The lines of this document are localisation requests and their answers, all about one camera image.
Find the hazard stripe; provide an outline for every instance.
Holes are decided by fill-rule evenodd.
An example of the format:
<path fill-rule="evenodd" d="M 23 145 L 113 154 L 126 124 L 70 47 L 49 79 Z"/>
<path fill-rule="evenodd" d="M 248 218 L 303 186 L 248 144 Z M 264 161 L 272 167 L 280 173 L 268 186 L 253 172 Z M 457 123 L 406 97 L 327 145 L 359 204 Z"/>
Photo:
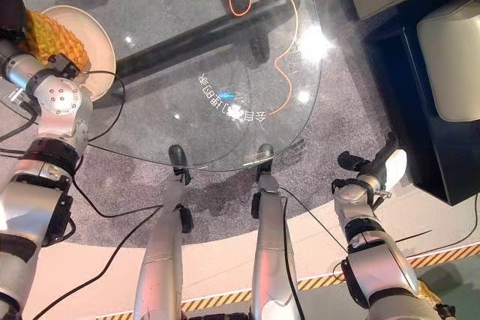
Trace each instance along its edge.
<path fill-rule="evenodd" d="M 423 268 L 425 266 L 443 264 L 445 262 L 452 262 L 457 259 L 465 259 L 468 256 L 480 254 L 480 244 L 469 245 L 465 247 L 458 247 L 453 250 L 443 250 L 438 253 L 425 254 L 424 256 L 409 259 L 409 263 L 413 268 Z M 327 274 L 320 277 L 313 277 L 310 279 L 303 279 L 298 281 L 297 286 L 299 291 L 307 291 L 311 289 L 318 289 L 326 286 L 343 283 L 345 276 L 342 273 Z M 211 307 L 220 307 L 224 304 L 235 304 L 243 301 L 250 301 L 252 298 L 252 291 L 242 290 L 240 292 L 233 292 L 224 295 L 215 295 L 211 297 L 185 301 L 181 304 L 181 311 L 189 313 L 195 310 L 202 310 Z M 122 313 L 109 316 L 98 316 L 97 320 L 131 320 L 132 313 Z"/>

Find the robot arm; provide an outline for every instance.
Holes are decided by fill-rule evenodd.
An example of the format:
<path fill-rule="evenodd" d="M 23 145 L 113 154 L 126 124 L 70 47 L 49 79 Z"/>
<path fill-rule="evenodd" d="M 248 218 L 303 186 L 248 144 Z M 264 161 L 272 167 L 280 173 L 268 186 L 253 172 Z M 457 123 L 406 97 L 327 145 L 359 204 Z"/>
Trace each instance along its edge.
<path fill-rule="evenodd" d="M 41 247 L 65 233 L 73 201 L 68 190 L 92 115 L 89 94 L 16 46 L 25 11 L 19 1 L 0 0 L 2 16 L 17 20 L 0 22 L 0 76 L 37 103 L 41 118 L 37 138 L 0 187 L 0 319 L 20 317 Z"/>
<path fill-rule="evenodd" d="M 439 319 L 430 305 L 416 297 L 414 270 L 374 214 L 374 196 L 390 196 L 405 173 L 407 154 L 389 134 L 387 145 L 372 162 L 342 153 L 338 162 L 358 177 L 332 183 L 334 206 L 349 255 L 341 266 L 353 300 L 369 309 L 370 320 Z"/>

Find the yellow pineapple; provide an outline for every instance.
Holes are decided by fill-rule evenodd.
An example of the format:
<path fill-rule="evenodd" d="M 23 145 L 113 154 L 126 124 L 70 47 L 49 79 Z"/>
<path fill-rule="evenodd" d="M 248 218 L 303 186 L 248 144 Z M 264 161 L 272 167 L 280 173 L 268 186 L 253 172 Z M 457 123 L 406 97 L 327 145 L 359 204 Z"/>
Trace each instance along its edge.
<path fill-rule="evenodd" d="M 82 71 L 89 57 L 83 43 L 56 20 L 37 11 L 27 10 L 25 42 L 21 47 L 47 64 L 51 55 L 64 53 Z"/>

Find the plate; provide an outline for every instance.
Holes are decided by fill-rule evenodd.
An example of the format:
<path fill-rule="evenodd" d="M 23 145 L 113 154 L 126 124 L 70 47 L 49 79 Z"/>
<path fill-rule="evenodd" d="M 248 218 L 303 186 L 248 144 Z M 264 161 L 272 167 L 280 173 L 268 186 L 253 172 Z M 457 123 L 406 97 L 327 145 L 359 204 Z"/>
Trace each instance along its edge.
<path fill-rule="evenodd" d="M 70 30 L 83 43 L 90 62 L 89 70 L 116 71 L 115 52 L 105 29 L 90 14 L 69 5 L 57 5 L 43 11 Z M 92 101 L 103 97 L 112 86 L 115 77 L 110 74 L 82 74 L 75 83 L 91 92 Z"/>

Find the glass tabletop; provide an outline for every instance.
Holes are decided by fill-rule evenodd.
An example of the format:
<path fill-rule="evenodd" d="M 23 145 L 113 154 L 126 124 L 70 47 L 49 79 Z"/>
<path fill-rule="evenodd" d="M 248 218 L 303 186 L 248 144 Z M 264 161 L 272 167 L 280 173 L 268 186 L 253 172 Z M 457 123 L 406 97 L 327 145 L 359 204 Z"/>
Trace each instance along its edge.
<path fill-rule="evenodd" d="M 109 35 L 126 96 L 99 148 L 169 164 L 178 144 L 191 168 L 242 169 L 266 158 L 262 144 L 287 148 L 314 107 L 328 47 L 314 0 L 23 1 L 79 7 Z M 117 116 L 121 89 L 94 102 L 91 137 Z"/>

